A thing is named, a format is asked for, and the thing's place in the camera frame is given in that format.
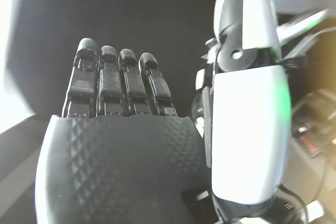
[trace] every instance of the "black joint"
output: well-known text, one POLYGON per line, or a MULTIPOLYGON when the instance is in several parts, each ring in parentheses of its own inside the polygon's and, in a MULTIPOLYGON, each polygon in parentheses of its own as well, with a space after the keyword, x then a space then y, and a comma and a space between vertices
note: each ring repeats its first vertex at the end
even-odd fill
POLYGON ((97 59, 97 43, 93 39, 84 38, 79 42, 76 55, 80 58, 97 59))
POLYGON ((119 66, 121 65, 133 65, 138 63, 138 59, 135 53, 130 49, 122 49, 119 55, 119 66))
POLYGON ((117 51, 111 46, 103 46, 101 49, 100 58, 108 62, 116 62, 118 59, 117 51))
POLYGON ((140 68, 146 69, 146 68, 154 68, 157 69, 159 67, 159 64, 157 63, 156 58, 150 54, 149 52, 144 52, 140 57, 140 68))

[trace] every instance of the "textured grip surface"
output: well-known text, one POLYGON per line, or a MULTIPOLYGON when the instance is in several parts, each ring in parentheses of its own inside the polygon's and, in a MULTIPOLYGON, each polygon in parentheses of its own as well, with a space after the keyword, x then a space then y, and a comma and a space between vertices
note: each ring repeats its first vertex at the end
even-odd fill
POLYGON ((208 187, 189 118, 53 116, 36 176, 40 224, 193 223, 181 192, 208 187))

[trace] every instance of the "blurry background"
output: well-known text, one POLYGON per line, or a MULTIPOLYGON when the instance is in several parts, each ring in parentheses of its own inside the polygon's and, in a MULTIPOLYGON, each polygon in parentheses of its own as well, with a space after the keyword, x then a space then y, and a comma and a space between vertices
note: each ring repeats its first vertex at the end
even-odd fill
MULTIPOLYGON (((275 2, 277 10, 284 14, 283 20, 312 7, 334 9, 335 4, 335 0, 275 2)), ((195 94, 195 75, 202 65, 200 57, 207 53, 204 42, 213 37, 215 0, 18 0, 18 3, 10 40, 7 44, 1 41, 1 46, 7 45, 5 77, 9 76, 2 88, 4 91, 6 87, 12 88, 17 94, 2 103, 3 120, 36 115, 0 135, 0 224, 35 223, 34 172, 38 150, 50 116, 61 113, 81 38, 90 37, 100 46, 111 45, 117 51, 129 48, 138 57, 143 52, 154 54, 179 116, 187 116, 195 94)), ((336 22, 329 19, 321 27, 330 25, 336 22)), ((321 36, 310 51, 311 66, 289 77, 294 103, 317 88, 335 89, 335 39, 335 34, 321 36)))

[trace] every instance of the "white robot part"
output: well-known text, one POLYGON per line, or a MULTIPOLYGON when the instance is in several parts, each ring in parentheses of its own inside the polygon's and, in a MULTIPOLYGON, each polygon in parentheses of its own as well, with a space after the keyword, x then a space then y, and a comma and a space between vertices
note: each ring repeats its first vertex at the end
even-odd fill
POLYGON ((214 81, 212 190, 254 205, 280 185, 290 140, 291 107, 281 66, 220 73, 214 81))

